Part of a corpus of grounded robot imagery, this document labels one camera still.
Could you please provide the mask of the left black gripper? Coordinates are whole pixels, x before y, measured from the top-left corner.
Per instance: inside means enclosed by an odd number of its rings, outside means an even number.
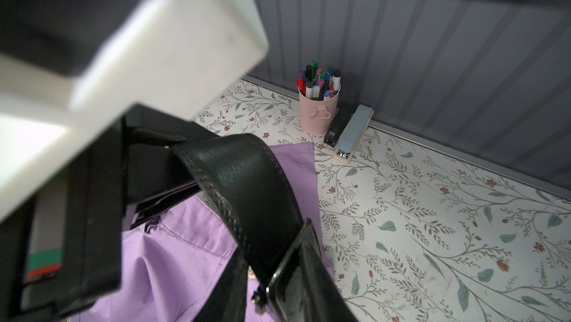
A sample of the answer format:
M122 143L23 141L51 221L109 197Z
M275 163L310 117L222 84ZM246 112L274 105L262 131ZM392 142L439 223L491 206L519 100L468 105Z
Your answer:
M208 129L137 105L1 223L1 319L60 321L121 282L121 240L196 194L172 153Z

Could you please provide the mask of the purple trousers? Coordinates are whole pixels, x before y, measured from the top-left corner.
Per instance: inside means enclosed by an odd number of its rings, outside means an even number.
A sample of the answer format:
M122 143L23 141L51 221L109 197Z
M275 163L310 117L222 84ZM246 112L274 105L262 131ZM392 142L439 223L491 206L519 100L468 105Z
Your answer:
M118 292L71 321L192 321L236 249L221 219L193 196L126 232Z

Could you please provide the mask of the black leather belt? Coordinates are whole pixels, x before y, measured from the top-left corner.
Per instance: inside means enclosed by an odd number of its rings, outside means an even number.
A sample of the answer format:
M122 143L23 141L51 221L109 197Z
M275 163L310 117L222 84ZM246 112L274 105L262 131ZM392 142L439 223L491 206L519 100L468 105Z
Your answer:
M211 200L237 247L196 316L243 321L247 304L276 321L353 321L322 261L310 219L273 152L251 134L186 141L176 157Z

